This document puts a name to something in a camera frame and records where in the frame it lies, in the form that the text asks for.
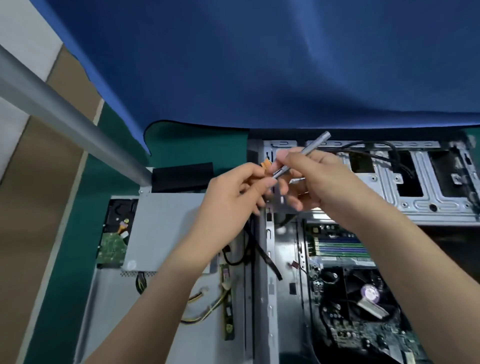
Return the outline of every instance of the white wall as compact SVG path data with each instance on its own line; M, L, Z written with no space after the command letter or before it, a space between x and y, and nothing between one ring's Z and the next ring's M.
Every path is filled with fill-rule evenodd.
M28 0L0 0L0 44L45 81L62 42ZM0 180L27 119L0 98Z

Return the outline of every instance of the metal pole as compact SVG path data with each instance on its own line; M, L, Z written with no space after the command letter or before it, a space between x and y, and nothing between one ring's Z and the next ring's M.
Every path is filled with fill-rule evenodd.
M140 186L152 173L88 120L67 100L0 45L0 97L27 114L38 116L91 155Z

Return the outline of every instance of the blue fabric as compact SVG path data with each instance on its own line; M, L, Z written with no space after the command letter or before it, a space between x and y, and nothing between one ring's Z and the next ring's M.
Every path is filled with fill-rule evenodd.
M32 0L145 146L244 128L480 121L480 2Z

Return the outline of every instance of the left hand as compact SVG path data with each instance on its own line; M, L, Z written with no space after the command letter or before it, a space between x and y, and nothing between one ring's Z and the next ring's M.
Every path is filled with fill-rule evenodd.
M213 178L187 237L191 247L211 259L240 233L251 213L260 213L262 195L276 182L254 163Z

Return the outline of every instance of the green mat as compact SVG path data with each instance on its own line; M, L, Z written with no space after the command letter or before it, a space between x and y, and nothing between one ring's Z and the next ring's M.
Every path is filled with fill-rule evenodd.
M148 156L123 121L105 105L98 127L149 167L213 162L216 174L246 161L246 130L157 122L145 132ZM26 364L72 363L102 224L112 195L137 195L138 185L88 156L25 358Z

